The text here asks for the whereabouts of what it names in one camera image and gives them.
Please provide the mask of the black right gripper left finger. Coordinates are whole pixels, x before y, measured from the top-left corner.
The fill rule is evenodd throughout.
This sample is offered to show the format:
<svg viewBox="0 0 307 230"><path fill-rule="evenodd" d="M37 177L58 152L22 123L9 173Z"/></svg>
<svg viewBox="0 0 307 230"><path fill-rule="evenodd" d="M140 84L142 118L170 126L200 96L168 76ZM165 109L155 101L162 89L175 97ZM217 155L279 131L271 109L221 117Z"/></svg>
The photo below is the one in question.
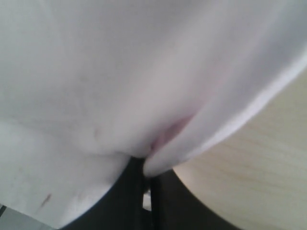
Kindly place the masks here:
<svg viewBox="0 0 307 230"><path fill-rule="evenodd" d="M143 159L131 158L111 189L63 230L149 230L150 214L143 208L147 183Z"/></svg>

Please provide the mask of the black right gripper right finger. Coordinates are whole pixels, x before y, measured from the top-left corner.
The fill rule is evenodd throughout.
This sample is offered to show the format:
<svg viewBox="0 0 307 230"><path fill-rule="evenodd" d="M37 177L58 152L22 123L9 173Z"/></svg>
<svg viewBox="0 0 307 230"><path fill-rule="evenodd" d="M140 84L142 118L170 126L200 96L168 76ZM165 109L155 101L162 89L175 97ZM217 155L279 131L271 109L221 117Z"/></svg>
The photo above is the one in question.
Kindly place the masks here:
<svg viewBox="0 0 307 230"><path fill-rule="evenodd" d="M173 170L150 179L155 230L235 230L197 199Z"/></svg>

